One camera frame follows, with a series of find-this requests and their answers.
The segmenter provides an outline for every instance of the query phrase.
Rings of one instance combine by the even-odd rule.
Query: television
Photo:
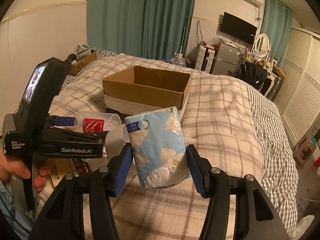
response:
[[[224,12],[220,31],[252,45],[257,27],[243,19]]]

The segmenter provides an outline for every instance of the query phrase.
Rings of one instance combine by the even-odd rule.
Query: silver bolt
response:
[[[72,179],[73,178],[73,174],[72,173],[68,173],[65,175],[65,179]]]
[[[248,181],[254,181],[254,176],[253,175],[247,175],[245,176],[245,178],[248,180]]]
[[[219,173],[220,173],[220,169],[219,169],[219,168],[212,168],[212,169],[211,169],[211,172],[212,172],[213,174],[219,174]]]
[[[105,173],[105,172],[107,172],[108,170],[109,170],[109,169],[108,169],[107,166],[102,166],[102,167],[100,167],[100,169],[99,169],[99,171],[102,172],[102,173]]]

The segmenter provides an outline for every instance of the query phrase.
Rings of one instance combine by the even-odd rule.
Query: green curtain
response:
[[[170,60],[185,53],[194,0],[87,0],[87,41],[92,47]]]
[[[282,65],[284,60],[292,21],[293,13],[291,9],[286,9],[284,4],[278,3],[278,0],[266,0],[260,33],[265,33],[268,36],[271,44],[269,57],[273,59],[274,56],[277,56],[279,66]]]

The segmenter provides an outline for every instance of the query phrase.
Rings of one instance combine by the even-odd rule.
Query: blue sleeve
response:
[[[16,232],[16,234],[22,239],[27,240],[28,239],[28,232],[31,231],[32,226],[34,224],[33,219],[27,214],[20,211],[17,211],[13,204],[13,196],[11,192],[10,186],[4,186],[3,183],[0,181],[0,197],[2,198],[2,201],[0,199],[0,209],[3,213],[3,215],[6,217],[9,224],[12,226],[13,230]],[[14,217],[20,225],[25,228],[23,230],[13,219]]]

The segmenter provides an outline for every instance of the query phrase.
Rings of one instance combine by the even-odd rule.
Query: human hand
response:
[[[17,157],[6,156],[3,154],[0,146],[0,180],[4,185],[10,182],[10,173],[14,173],[23,179],[29,179],[31,174],[27,166]],[[51,173],[50,160],[46,160],[41,167],[39,167],[39,176],[33,182],[36,190],[40,192],[45,186],[47,176]]]

